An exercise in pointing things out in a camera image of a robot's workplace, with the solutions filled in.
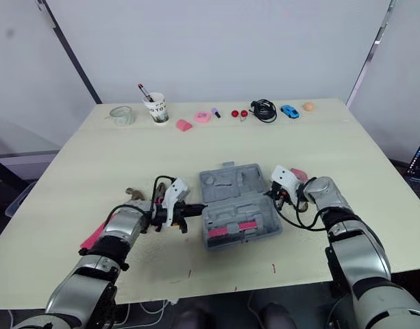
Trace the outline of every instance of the purple marker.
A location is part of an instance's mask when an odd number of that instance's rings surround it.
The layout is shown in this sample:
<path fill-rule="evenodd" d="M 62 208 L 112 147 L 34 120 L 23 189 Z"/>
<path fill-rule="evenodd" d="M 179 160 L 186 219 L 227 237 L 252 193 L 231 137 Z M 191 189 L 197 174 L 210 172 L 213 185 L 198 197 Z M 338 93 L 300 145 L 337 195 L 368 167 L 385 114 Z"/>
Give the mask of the purple marker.
<path fill-rule="evenodd" d="M 216 108 L 212 108 L 211 109 L 211 112 L 216 116 L 216 117 L 218 117 L 219 119 L 221 118 L 221 115 L 219 114 L 219 112 L 217 111 L 217 109 Z"/>

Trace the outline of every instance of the blue toy car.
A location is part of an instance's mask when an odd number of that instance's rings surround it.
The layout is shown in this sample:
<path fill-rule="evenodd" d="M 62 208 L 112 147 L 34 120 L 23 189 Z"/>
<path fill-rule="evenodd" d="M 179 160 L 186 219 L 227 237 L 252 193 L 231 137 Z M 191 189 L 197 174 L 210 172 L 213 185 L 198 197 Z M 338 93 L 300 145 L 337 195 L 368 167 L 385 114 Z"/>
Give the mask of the blue toy car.
<path fill-rule="evenodd" d="M 281 107 L 281 112 L 287 115 L 289 118 L 296 119 L 299 118 L 299 113 L 290 105 L 283 105 Z"/>

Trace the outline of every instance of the white cable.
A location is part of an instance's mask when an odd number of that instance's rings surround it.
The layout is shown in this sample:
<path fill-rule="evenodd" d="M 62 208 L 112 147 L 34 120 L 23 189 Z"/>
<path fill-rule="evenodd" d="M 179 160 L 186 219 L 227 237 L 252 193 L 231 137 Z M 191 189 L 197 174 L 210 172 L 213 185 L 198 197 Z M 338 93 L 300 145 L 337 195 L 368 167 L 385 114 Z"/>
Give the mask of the white cable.
<path fill-rule="evenodd" d="M 125 320 L 123 322 L 120 322 L 119 324 L 114 324 L 114 326 L 121 326 L 125 324 L 127 319 L 129 318 L 129 313 L 130 313 L 130 304 L 127 305 L 127 314 L 126 314 Z"/>
<path fill-rule="evenodd" d="M 251 300 L 252 300 L 252 295 L 253 294 L 254 294 L 254 290 L 251 292 L 251 295 L 249 295 L 247 307 L 248 307 L 248 310 L 250 310 L 251 313 L 254 314 L 254 317 L 256 317 L 258 323 L 260 324 L 260 327 L 262 329 L 264 329 L 264 326 L 262 324 L 262 320 L 260 320 L 260 317 L 258 316 L 258 314 L 251 308 Z"/>
<path fill-rule="evenodd" d="M 9 312 L 9 316 L 10 316 L 10 329 L 12 329 L 13 328 L 13 322 L 14 322 L 13 313 L 12 313 L 11 310 L 7 310 L 7 311 Z"/>
<path fill-rule="evenodd" d="M 164 301 L 162 301 L 162 307 L 159 310 L 147 310 L 143 303 L 140 303 L 141 308 L 143 309 L 143 311 L 145 311 L 147 314 L 158 314 L 159 312 L 162 312 L 162 309 L 165 307 L 164 306 Z"/>
<path fill-rule="evenodd" d="M 169 304 L 168 301 L 165 301 L 165 303 L 162 303 L 162 308 L 161 308 L 161 315 L 158 318 L 158 320 L 156 320 L 155 322 L 152 322 L 151 324 L 138 324 L 137 326 L 129 326 L 129 327 L 121 327 L 119 329 L 132 329 L 132 328 L 140 328 L 140 327 L 150 327 L 150 326 L 154 326 L 158 323 L 160 323 L 162 316 L 164 315 L 164 309 L 166 308 L 166 306 Z"/>

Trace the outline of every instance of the pink foam insert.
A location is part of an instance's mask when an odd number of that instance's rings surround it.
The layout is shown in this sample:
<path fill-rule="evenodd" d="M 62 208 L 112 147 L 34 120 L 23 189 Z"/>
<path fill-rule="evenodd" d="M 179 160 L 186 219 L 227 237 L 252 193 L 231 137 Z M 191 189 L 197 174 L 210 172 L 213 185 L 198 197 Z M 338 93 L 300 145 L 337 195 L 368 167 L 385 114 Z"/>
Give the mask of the pink foam insert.
<path fill-rule="evenodd" d="M 252 228 L 258 228 L 257 223 L 255 221 L 248 221 L 246 223 L 240 223 L 238 225 L 238 229 L 240 231 L 250 230 Z M 208 236 L 210 238 L 214 238 L 216 236 L 223 236 L 228 235 L 227 228 L 213 228 L 212 230 L 208 231 Z"/>

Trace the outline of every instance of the clear glass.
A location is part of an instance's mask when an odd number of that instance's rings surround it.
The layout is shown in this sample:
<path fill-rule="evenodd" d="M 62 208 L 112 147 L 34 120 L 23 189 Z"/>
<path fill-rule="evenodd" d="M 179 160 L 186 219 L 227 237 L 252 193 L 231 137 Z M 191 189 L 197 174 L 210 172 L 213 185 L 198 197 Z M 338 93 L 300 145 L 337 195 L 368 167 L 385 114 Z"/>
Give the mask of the clear glass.
<path fill-rule="evenodd" d="M 119 127 L 131 125 L 135 121 L 134 113 L 129 106 L 119 106 L 118 108 L 113 108 L 109 112 L 109 115 L 114 120 L 115 125 Z"/>

